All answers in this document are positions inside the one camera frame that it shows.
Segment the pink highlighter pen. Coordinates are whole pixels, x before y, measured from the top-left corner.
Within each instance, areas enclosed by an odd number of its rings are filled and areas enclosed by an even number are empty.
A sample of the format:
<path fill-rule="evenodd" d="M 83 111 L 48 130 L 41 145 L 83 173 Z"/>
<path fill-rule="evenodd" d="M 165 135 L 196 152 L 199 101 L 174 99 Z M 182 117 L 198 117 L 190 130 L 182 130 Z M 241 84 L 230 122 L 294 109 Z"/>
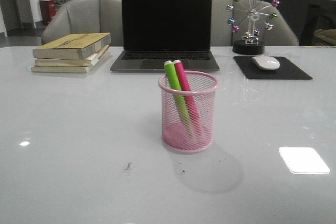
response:
<path fill-rule="evenodd" d="M 180 83 L 181 90 L 191 91 L 183 63 L 180 60 L 174 60 L 173 65 Z M 198 137 L 201 137 L 203 136 L 202 125 L 194 98 L 191 95 L 187 95 L 185 96 L 185 101 L 187 103 L 187 108 L 190 114 L 195 134 Z"/>

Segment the green highlighter pen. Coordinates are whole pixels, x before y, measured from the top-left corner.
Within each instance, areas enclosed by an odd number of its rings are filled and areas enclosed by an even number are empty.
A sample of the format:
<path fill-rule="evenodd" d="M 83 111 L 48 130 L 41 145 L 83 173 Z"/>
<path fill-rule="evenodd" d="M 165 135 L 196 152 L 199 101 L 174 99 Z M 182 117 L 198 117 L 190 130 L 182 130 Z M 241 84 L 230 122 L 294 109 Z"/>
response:
<path fill-rule="evenodd" d="M 164 63 L 164 69 L 165 69 L 166 76 L 170 84 L 170 88 L 173 90 L 181 91 L 182 89 L 181 89 L 180 82 L 177 77 L 174 63 L 171 60 L 166 61 Z M 193 137 L 194 132 L 192 129 L 190 115 L 189 115 L 184 97 L 182 95 L 174 94 L 173 98 L 174 98 L 174 101 L 175 101 L 175 104 L 176 104 L 176 107 L 179 113 L 180 120 L 183 123 L 184 127 L 186 128 L 188 136 Z"/>

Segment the pink mesh pen holder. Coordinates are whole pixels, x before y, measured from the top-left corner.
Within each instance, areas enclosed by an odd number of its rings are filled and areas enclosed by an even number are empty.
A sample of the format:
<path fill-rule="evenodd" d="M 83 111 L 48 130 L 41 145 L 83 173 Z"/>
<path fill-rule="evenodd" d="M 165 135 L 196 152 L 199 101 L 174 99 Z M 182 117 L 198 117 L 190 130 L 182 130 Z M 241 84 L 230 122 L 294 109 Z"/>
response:
<path fill-rule="evenodd" d="M 213 140 L 215 91 L 218 80 L 211 74 L 187 71 L 190 91 L 170 88 L 167 76 L 158 80 L 162 94 L 162 139 L 179 152 L 199 152 Z"/>

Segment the grey open laptop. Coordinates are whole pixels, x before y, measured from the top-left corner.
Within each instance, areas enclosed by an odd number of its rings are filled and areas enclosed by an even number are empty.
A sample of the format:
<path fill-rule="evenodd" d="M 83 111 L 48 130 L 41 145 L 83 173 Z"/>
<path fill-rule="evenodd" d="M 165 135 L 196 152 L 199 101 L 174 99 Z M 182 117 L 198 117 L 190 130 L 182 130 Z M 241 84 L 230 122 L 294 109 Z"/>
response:
<path fill-rule="evenodd" d="M 186 70 L 218 71 L 211 52 L 212 0 L 122 0 L 123 51 L 114 72 L 162 72 L 167 60 Z"/>

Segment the middle cream book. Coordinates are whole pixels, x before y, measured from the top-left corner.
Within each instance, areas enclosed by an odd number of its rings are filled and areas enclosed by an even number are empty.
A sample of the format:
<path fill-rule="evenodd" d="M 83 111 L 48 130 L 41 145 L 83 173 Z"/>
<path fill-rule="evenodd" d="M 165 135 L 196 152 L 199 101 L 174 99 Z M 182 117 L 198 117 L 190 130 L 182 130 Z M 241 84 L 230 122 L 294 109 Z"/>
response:
<path fill-rule="evenodd" d="M 38 67 L 89 67 L 94 66 L 107 52 L 109 46 L 105 46 L 98 52 L 83 60 L 66 59 L 36 59 L 35 65 Z"/>

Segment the top yellow book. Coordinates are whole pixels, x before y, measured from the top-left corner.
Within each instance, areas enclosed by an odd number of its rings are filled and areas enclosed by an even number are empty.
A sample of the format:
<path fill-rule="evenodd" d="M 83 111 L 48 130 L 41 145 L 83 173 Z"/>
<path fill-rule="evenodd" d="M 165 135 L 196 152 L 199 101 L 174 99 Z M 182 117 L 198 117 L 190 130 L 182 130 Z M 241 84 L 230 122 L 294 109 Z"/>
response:
<path fill-rule="evenodd" d="M 43 59 L 81 60 L 110 43 L 110 33 L 70 34 L 33 49 L 33 56 Z"/>

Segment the yellow book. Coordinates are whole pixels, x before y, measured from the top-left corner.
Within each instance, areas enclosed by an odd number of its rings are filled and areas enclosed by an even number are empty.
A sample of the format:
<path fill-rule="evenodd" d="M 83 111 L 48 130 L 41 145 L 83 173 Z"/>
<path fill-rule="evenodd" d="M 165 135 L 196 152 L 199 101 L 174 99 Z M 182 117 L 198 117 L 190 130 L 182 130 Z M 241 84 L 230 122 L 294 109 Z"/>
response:
<path fill-rule="evenodd" d="M 89 66 L 89 67 L 38 67 L 34 64 L 33 66 L 31 66 L 30 70 L 32 72 L 39 72 L 39 73 L 87 73 L 94 66 Z"/>
<path fill-rule="evenodd" d="M 33 49 L 33 56 L 43 59 L 81 60 L 110 43 L 110 33 L 70 34 Z"/>

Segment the white computer mouse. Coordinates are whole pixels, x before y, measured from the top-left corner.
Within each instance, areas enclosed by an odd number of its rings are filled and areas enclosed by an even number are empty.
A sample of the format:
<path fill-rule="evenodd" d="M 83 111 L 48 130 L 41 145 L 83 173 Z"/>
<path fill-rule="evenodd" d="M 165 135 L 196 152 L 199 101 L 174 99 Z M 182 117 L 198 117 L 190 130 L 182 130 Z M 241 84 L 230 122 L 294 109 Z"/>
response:
<path fill-rule="evenodd" d="M 260 70 L 277 70 L 280 67 L 279 61 L 271 56 L 254 56 L 252 61 Z"/>

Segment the ferris wheel desk toy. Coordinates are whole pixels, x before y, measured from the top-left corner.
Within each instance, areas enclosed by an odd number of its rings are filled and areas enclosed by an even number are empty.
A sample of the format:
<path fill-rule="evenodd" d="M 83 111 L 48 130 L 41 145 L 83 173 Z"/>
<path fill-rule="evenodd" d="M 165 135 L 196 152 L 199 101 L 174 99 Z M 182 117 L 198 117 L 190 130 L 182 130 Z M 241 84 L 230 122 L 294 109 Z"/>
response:
<path fill-rule="evenodd" d="M 240 18 L 231 17 L 227 20 L 233 34 L 242 32 L 239 40 L 233 42 L 233 52 L 243 55 L 259 55 L 264 53 L 265 44 L 259 38 L 260 29 L 256 26 L 257 22 L 264 23 L 265 30 L 272 30 L 274 25 L 265 21 L 275 20 L 278 14 L 275 12 L 265 13 L 264 9 L 269 7 L 277 7 L 280 4 L 279 0 L 272 0 L 264 7 L 259 5 L 261 0 L 247 0 L 247 4 L 243 0 L 232 0 L 231 4 L 227 4 L 228 12 L 238 11 Z"/>

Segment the black mouse pad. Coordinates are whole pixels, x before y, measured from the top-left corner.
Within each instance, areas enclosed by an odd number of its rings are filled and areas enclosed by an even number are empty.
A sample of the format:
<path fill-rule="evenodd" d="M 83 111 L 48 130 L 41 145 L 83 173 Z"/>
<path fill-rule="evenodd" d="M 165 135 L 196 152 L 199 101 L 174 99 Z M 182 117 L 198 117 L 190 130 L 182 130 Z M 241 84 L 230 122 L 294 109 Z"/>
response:
<path fill-rule="evenodd" d="M 244 76 L 248 79 L 265 80 L 312 80 L 312 77 L 285 57 L 276 57 L 280 63 L 277 70 L 261 70 L 251 56 L 234 56 Z"/>

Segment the bottom yellow book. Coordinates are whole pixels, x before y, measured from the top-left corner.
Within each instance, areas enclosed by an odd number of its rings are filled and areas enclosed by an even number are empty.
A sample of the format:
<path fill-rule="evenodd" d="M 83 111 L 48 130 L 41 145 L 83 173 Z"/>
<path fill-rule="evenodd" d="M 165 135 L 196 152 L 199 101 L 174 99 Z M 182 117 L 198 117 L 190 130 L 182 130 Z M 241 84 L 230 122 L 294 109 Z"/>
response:
<path fill-rule="evenodd" d="M 32 72 L 39 72 L 39 73 L 87 73 L 94 66 L 89 66 L 89 67 L 38 67 L 34 64 L 33 66 L 31 66 L 30 70 Z"/>

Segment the red bin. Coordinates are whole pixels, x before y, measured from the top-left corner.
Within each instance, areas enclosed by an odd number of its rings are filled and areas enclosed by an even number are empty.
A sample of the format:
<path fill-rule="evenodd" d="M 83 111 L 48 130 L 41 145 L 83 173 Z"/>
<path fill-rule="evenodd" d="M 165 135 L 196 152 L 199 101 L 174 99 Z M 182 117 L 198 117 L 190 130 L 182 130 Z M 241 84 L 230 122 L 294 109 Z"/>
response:
<path fill-rule="evenodd" d="M 54 0 L 40 0 L 39 1 L 41 16 L 43 24 L 48 25 L 56 15 L 55 1 Z"/>

